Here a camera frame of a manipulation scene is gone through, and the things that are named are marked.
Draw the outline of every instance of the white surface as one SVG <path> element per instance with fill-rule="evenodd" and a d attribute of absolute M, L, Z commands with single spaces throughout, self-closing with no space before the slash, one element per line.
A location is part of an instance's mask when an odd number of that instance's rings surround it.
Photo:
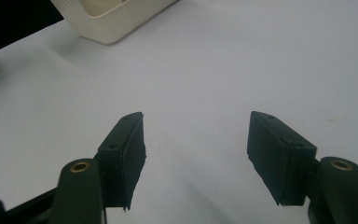
<path fill-rule="evenodd" d="M 176 0 L 51 0 L 81 36 L 110 44 Z"/>
<path fill-rule="evenodd" d="M 143 111 L 145 168 L 109 223 L 309 223 L 247 160 L 253 110 L 358 163 L 358 1 L 183 0 L 112 46 L 62 21 L 0 50 L 0 199 L 54 188 Z"/>

